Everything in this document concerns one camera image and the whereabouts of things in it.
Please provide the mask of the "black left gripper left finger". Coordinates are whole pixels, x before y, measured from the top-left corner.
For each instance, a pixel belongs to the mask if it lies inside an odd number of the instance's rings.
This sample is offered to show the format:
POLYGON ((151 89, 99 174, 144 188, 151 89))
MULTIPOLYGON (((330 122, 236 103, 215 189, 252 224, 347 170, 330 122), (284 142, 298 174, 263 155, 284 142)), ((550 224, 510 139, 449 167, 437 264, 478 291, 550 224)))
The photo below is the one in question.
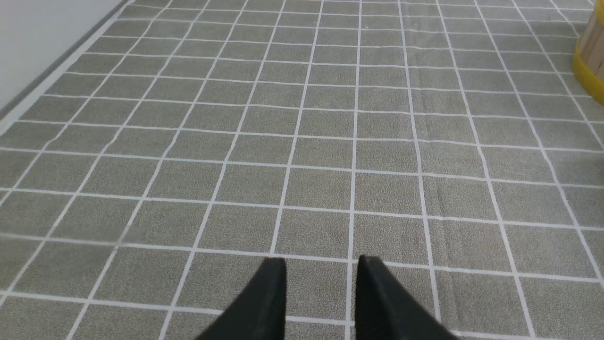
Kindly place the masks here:
POLYGON ((287 271, 282 258, 265 258, 248 284, 197 340, 283 340, 287 271))

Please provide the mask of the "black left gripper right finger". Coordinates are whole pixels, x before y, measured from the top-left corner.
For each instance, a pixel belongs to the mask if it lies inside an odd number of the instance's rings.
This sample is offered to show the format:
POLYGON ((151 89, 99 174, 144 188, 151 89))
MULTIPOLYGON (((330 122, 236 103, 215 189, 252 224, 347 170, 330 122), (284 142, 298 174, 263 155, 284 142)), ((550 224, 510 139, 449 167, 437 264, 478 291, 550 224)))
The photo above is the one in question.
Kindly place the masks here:
POLYGON ((358 260, 354 294, 354 333, 357 340, 455 340, 403 288, 377 256, 358 260))

